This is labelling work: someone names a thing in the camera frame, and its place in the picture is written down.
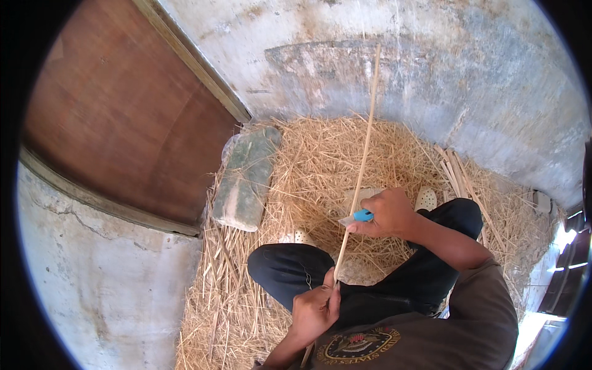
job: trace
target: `wooden beam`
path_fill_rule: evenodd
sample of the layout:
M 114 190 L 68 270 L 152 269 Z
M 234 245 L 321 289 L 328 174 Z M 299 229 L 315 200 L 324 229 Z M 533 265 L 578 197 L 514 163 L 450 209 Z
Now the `wooden beam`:
M 185 35 L 170 15 L 162 8 L 160 3 L 156 0 L 132 1 L 185 65 L 214 94 L 228 112 L 238 122 L 248 123 L 251 116 L 247 112 L 247 109 L 208 64 L 187 35 Z
M 22 146 L 19 160 L 32 173 L 47 182 L 52 188 L 96 210 L 136 225 L 164 231 L 166 233 L 177 233 L 194 237 L 197 237 L 200 233 L 200 230 L 194 226 L 167 220 L 166 218 L 156 216 L 129 205 L 119 204 L 103 198 L 102 196 L 60 176 L 57 172 L 49 168 L 33 152 Z

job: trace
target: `white wall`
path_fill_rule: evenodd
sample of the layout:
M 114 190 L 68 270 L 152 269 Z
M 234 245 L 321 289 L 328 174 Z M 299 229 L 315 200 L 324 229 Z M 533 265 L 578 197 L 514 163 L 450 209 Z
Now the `white wall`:
M 159 0 L 258 119 L 369 110 L 564 207 L 581 201 L 588 108 L 532 0 Z
M 171 369 L 201 241 L 128 223 L 18 168 L 18 219 L 41 305 L 83 369 Z

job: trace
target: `shirt logo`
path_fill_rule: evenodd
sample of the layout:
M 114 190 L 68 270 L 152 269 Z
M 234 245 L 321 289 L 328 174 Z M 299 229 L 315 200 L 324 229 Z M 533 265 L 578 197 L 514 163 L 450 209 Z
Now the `shirt logo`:
M 317 360 L 326 365 L 373 360 L 393 347 L 401 335 L 392 328 L 376 327 L 361 333 L 337 334 L 330 339 L 317 351 Z

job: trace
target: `black pants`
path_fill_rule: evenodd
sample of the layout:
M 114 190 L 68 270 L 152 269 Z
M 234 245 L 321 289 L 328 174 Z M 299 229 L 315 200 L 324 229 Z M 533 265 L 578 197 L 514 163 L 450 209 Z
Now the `black pants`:
M 418 213 L 473 239 L 483 227 L 479 206 L 465 198 Z M 459 272 L 425 247 L 409 245 L 417 251 L 382 281 L 369 287 L 342 283 L 337 327 L 372 324 L 411 311 L 429 314 L 442 302 Z M 253 280 L 290 312 L 293 298 L 322 285 L 325 273 L 334 265 L 327 252 L 295 243 L 263 245 L 248 261 Z

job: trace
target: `brown door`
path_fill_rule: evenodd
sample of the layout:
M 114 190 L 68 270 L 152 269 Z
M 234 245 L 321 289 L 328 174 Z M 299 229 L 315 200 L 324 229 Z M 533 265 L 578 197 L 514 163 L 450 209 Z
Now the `brown door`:
M 92 191 L 194 225 L 238 129 L 131 0 L 85 0 L 40 73 L 24 143 Z

